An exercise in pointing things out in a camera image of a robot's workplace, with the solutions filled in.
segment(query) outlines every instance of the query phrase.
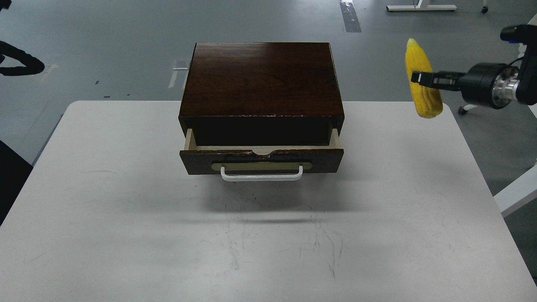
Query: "chair wheel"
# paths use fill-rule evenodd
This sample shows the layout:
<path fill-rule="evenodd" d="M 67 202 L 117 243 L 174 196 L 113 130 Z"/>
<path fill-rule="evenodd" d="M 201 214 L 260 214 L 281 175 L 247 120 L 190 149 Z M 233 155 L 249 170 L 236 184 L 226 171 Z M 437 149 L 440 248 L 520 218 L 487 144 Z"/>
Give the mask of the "chair wheel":
<path fill-rule="evenodd" d="M 468 113 L 468 110 L 465 110 L 462 106 L 459 107 L 459 110 L 457 111 L 460 115 L 464 116 L 466 113 Z"/>

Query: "black cable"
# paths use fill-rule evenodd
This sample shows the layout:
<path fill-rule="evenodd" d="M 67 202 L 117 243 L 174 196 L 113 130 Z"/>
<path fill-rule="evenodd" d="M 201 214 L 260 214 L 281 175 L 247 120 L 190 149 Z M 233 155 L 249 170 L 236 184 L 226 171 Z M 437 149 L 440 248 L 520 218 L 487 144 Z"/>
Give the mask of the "black cable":
<path fill-rule="evenodd" d="M 519 57 L 518 59 L 516 59 L 516 60 L 512 61 L 511 63 L 507 64 L 507 66 L 511 66 L 511 65 L 513 65 L 513 63 L 515 63 L 516 61 L 520 61 L 520 60 L 522 60 L 523 58 L 524 58 L 524 57 L 521 56 L 521 57 Z"/>

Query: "open drawer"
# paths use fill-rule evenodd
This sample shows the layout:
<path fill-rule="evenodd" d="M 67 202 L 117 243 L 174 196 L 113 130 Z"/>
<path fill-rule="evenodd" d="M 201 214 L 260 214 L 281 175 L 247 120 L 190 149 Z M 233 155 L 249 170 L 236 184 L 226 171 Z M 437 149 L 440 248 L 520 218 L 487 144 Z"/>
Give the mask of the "open drawer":
<path fill-rule="evenodd" d="M 337 172 L 343 157 L 328 43 L 197 43 L 178 118 L 188 174 Z"/>
<path fill-rule="evenodd" d="M 192 129 L 186 133 L 180 153 L 188 174 L 274 174 L 337 172 L 343 157 L 339 135 L 333 129 L 328 145 L 322 146 L 198 146 Z"/>

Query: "wooden top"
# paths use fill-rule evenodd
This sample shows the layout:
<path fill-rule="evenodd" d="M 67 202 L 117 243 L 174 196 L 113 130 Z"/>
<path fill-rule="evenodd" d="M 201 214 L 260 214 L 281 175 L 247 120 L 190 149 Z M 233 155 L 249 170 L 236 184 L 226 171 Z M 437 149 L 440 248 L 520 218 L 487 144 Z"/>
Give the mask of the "wooden top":
<path fill-rule="evenodd" d="M 197 43 L 179 117 L 342 117 L 329 43 Z"/>

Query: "white table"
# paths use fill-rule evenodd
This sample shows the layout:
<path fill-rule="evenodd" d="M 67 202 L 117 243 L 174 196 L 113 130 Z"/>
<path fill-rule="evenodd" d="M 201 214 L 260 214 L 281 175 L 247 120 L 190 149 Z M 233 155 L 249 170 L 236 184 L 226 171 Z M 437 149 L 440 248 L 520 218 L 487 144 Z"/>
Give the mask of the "white table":
<path fill-rule="evenodd" d="M 75 102 L 0 227 L 1 301 L 531 301 L 448 109 L 344 103 L 339 172 L 189 176 L 179 102 Z"/>

